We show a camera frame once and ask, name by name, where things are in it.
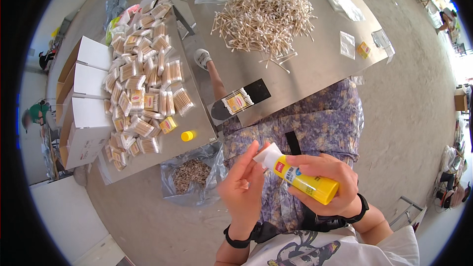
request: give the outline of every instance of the floral skirt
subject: floral skirt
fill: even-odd
[[[285,134],[294,131],[302,154],[327,153],[353,168],[363,121],[356,84],[344,79],[249,127],[242,127],[237,117],[224,122],[225,165],[231,168],[253,140],[260,146],[275,142],[284,154],[291,154]],[[259,222],[270,222],[283,233],[300,229],[303,218],[302,204],[287,192],[287,182],[266,171]]]

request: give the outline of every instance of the metal table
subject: metal table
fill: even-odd
[[[134,157],[122,171],[118,171],[113,162],[108,162],[105,148],[102,149],[94,164],[100,164],[99,168],[102,175],[104,176],[105,173],[105,184],[110,184],[126,178],[138,173],[139,171],[162,163],[163,161],[183,154],[189,150],[206,145],[217,139],[214,126],[210,122],[210,116],[200,98],[197,86],[194,82],[195,78],[192,70],[187,64],[184,47],[182,45],[179,31],[177,30],[176,16],[172,9],[166,15],[164,23],[166,24],[171,46],[175,48],[181,56],[181,71],[184,80],[182,84],[195,107],[191,109],[185,117],[181,117],[178,113],[173,116],[177,127],[172,132],[168,134],[161,132],[159,134],[157,140],[161,153],[140,154]],[[189,130],[195,131],[196,137],[188,142],[182,141],[181,133]]]
[[[284,63],[291,72],[287,74],[271,62],[267,69],[266,62],[258,63],[268,57],[266,54],[237,50],[232,53],[218,33],[210,35],[215,11],[221,11],[223,6],[194,4],[194,0],[187,0],[226,90],[236,90],[262,78],[271,93],[270,98],[238,114],[243,126],[249,126],[388,57],[386,51],[377,48],[373,41],[371,33],[382,27],[363,0],[352,0],[366,18],[366,21],[357,22],[334,12],[327,0],[309,1],[314,8],[313,15],[318,17],[311,21],[315,26],[312,32],[315,42],[305,36],[294,38],[292,45],[299,55]],[[353,60],[341,55],[340,31],[353,35],[356,45],[364,41],[371,49],[370,56],[363,59],[356,53]]]

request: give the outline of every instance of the yellow glue bottle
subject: yellow glue bottle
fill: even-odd
[[[337,193],[339,183],[324,177],[303,175],[298,167],[287,164],[286,156],[281,153],[275,143],[261,151],[254,160],[263,163],[265,167],[278,177],[314,198],[321,204],[327,205]]]

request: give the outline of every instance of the left hand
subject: left hand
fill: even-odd
[[[254,140],[230,169],[227,178],[217,187],[220,197],[232,216],[228,235],[233,240],[248,239],[260,218],[264,168],[261,163],[253,160],[258,147],[258,141]]]

